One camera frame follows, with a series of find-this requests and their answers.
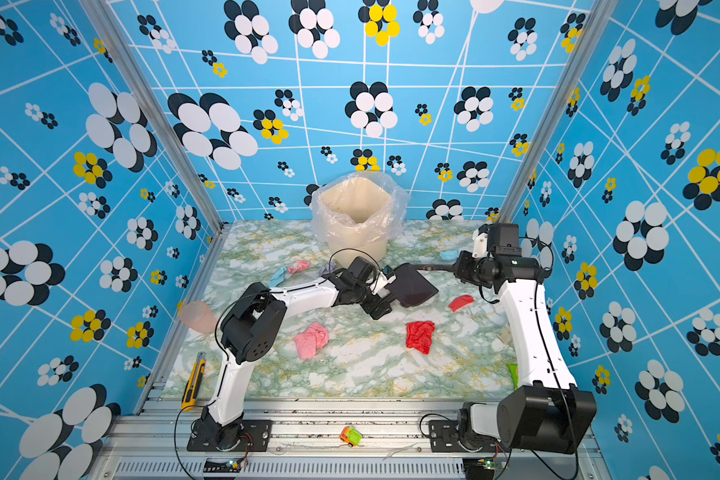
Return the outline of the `black dustpan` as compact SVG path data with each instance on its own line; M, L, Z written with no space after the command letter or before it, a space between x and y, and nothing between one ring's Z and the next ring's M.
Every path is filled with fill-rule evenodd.
M383 289L388 292L386 299L390 302L397 300L403 308L424 304L439 293L438 288L423 276L423 272L432 271L452 273L453 266L404 263L396 268L385 267L383 272L387 284Z

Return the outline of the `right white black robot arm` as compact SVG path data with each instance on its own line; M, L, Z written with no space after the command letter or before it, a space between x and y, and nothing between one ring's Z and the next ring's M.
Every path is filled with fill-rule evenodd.
M548 271L525 257L515 224L485 224L461 252L455 276L494 290L504 309L517 360L517 387L498 403L466 402L460 443L476 451L491 441L505 450L573 454L593 421L592 393L578 388L557 344L545 303Z

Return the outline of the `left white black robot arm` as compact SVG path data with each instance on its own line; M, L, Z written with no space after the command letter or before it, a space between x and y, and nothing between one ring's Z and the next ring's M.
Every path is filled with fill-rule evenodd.
M348 268L283 289L253 283L221 316L224 355L209 403L193 424L193 435L216 450L230 450L243 437L244 397L253 369L273 347L284 320L321 308L359 305L372 318L389 313L391 284L398 275L356 257Z

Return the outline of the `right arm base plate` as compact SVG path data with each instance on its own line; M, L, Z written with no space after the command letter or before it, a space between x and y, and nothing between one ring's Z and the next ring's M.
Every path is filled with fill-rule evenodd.
M468 445L459 436L455 421L445 418L427 417L422 424L423 433L427 436L432 453L480 453L489 456L507 453L504 445L490 437L488 440L481 440L482 445Z

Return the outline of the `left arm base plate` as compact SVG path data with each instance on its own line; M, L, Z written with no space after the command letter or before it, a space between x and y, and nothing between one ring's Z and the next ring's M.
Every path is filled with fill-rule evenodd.
M190 452L266 452L271 438L271 420L237 420L220 427L211 418L192 424L187 443Z

